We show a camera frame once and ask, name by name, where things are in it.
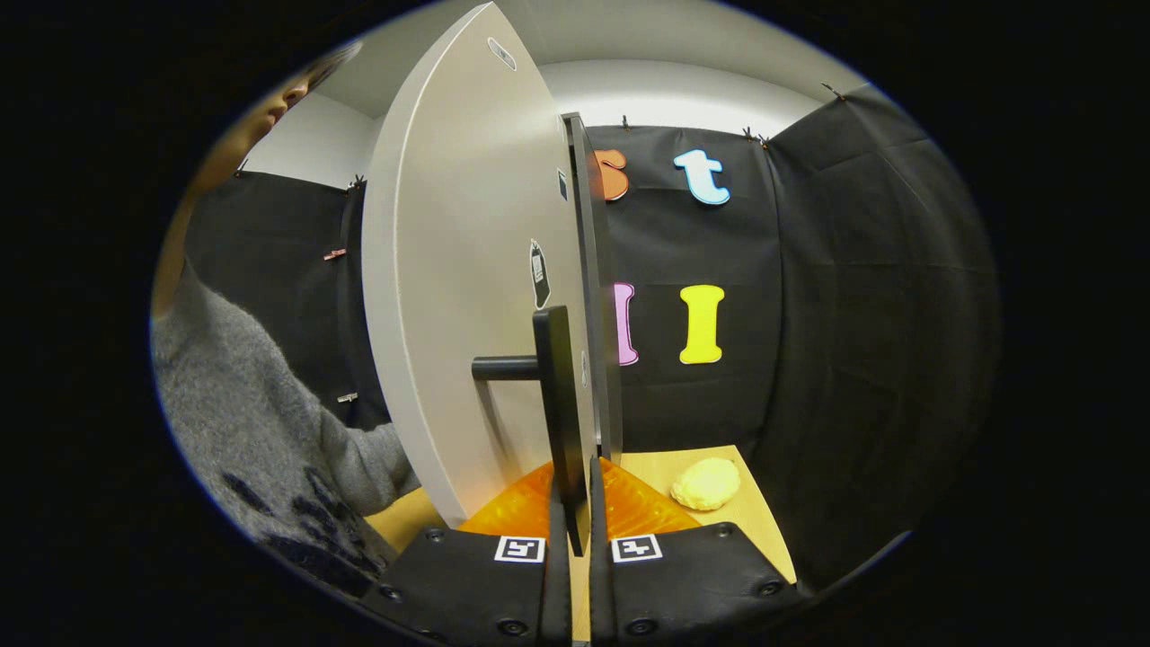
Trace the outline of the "person's grey sweater torso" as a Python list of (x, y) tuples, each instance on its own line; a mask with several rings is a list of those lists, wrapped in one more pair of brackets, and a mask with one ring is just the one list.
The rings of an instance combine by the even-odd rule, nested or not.
[(342, 595), (360, 598), (378, 581), (397, 552), (320, 471), (316, 426), (334, 413), (262, 324), (185, 265), (151, 341), (172, 438), (233, 524)]

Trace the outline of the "yellow sponge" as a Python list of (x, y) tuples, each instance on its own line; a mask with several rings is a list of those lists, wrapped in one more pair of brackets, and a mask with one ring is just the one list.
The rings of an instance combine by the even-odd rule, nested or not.
[(687, 467), (672, 483), (669, 494), (693, 511), (714, 511), (730, 502), (742, 487), (739, 469), (730, 459), (707, 457)]

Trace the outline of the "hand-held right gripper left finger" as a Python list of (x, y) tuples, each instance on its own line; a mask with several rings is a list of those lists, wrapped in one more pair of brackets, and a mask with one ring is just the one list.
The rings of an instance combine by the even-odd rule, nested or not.
[(549, 463), (534, 468), (460, 527), (420, 527), (358, 604), (423, 647), (572, 647), (552, 475)]

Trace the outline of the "beige cabinet door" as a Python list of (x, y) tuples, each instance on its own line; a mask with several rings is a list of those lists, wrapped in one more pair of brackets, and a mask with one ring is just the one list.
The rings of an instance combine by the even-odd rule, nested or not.
[(375, 145), (361, 276), (371, 356), (402, 449), (451, 527), (552, 459), (538, 382), (473, 378), (535, 353), (532, 315), (564, 306), (583, 449), (586, 295), (566, 124), (496, 3), (448, 26), (402, 82)]

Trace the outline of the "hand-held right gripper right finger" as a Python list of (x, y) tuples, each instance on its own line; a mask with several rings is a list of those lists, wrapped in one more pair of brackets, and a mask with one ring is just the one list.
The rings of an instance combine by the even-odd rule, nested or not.
[(802, 590), (730, 521), (610, 539), (604, 468), (592, 459), (591, 647), (772, 646)]

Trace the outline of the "black cabinet door handle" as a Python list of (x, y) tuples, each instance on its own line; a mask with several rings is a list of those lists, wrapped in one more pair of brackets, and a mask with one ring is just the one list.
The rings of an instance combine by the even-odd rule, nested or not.
[(591, 536), (590, 459), (580, 437), (578, 388), (572, 361), (570, 311), (549, 306), (531, 315), (534, 355), (471, 360), (475, 382), (538, 382), (564, 527), (572, 553), (588, 555)]

